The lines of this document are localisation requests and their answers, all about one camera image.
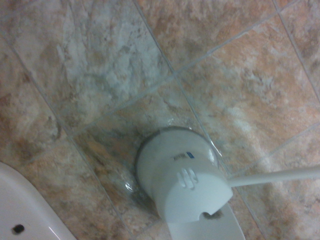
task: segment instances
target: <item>marble tile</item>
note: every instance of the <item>marble tile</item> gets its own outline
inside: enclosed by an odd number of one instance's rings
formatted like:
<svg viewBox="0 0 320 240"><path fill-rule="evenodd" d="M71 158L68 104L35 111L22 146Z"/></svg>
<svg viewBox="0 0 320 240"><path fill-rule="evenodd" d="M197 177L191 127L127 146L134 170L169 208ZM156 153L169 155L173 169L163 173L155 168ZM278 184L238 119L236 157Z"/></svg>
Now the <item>marble tile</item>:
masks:
<svg viewBox="0 0 320 240"><path fill-rule="evenodd" d="M256 164L245 175L320 164L320 126ZM319 239L320 179L257 184L238 188L268 240Z"/></svg>
<svg viewBox="0 0 320 240"><path fill-rule="evenodd" d="M284 8L287 4L291 3L294 0L276 0L276 3L279 8Z"/></svg>
<svg viewBox="0 0 320 240"><path fill-rule="evenodd" d="M320 96L320 3L301 0L281 12Z"/></svg>
<svg viewBox="0 0 320 240"><path fill-rule="evenodd" d="M275 11L272 0L137 0L174 69Z"/></svg>
<svg viewBox="0 0 320 240"><path fill-rule="evenodd" d="M234 173L320 120L320 105L279 16L179 78Z"/></svg>
<svg viewBox="0 0 320 240"><path fill-rule="evenodd" d="M128 240L129 232L72 143L17 170L41 193L78 240Z"/></svg>
<svg viewBox="0 0 320 240"><path fill-rule="evenodd" d="M15 10L23 8L32 0L0 0L0 18L13 13Z"/></svg>
<svg viewBox="0 0 320 240"><path fill-rule="evenodd" d="M0 23L70 131L170 74L131 0L46 0Z"/></svg>
<svg viewBox="0 0 320 240"><path fill-rule="evenodd" d="M104 117L75 141L85 153L122 219L133 234L159 219L153 202L139 188L134 161L142 141L168 126L201 128L175 81L135 104Z"/></svg>
<svg viewBox="0 0 320 240"><path fill-rule="evenodd" d="M137 240L172 240L172 238L168 225L163 221L159 221L138 236Z"/></svg>
<svg viewBox="0 0 320 240"><path fill-rule="evenodd" d="M232 191L233 197L228 203L241 227L245 240L265 240L237 189L233 188Z"/></svg>
<svg viewBox="0 0 320 240"><path fill-rule="evenodd" d="M24 164L66 137L52 111L0 36L0 160Z"/></svg>

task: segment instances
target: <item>white handle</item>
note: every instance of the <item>white handle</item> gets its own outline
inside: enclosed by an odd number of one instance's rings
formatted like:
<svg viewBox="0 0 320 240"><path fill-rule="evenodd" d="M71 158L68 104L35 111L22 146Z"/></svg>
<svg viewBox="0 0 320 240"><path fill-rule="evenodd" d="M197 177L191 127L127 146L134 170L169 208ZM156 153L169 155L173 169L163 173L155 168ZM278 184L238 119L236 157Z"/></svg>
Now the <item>white handle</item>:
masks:
<svg viewBox="0 0 320 240"><path fill-rule="evenodd" d="M276 171L270 173L255 174L251 176L241 176L228 179L230 187L239 187L253 184L265 184L286 180L313 179L320 178L320 165Z"/></svg>

